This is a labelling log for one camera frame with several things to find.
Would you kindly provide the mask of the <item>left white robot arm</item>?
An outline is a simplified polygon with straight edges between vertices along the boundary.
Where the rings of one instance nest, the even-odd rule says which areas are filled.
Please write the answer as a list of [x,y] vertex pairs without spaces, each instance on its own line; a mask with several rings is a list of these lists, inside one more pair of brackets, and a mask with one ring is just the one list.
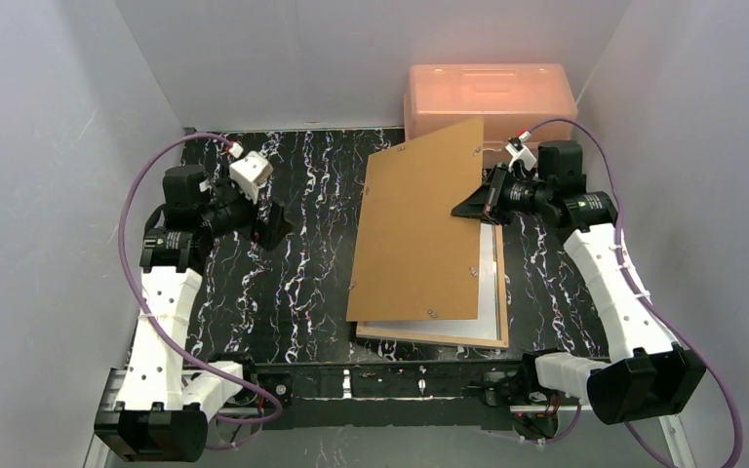
[[259,215],[259,193],[272,167],[257,158],[230,165],[211,180],[198,165],[168,169],[164,201],[143,227],[138,272],[125,271],[139,304],[133,348],[113,400],[102,405],[96,435],[128,462],[194,462],[206,448],[210,424],[243,393],[279,416],[282,401],[258,383],[253,360],[223,354],[204,362],[184,341],[214,240],[240,232],[266,250],[291,231],[283,207]]

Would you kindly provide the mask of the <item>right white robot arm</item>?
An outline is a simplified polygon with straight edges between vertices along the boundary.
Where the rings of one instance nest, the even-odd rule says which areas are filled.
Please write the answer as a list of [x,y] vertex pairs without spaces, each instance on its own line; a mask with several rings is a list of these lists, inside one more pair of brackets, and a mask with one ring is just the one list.
[[506,146],[511,160],[492,168],[482,185],[451,214],[485,224],[507,224],[514,213],[539,215],[555,227],[592,298],[608,341],[606,362],[545,350],[525,355],[502,378],[509,394],[564,393],[613,425],[681,412],[706,373],[703,361],[654,318],[649,293],[617,245],[617,207],[603,191],[590,192],[583,150],[572,140],[543,142],[533,154],[522,137]]

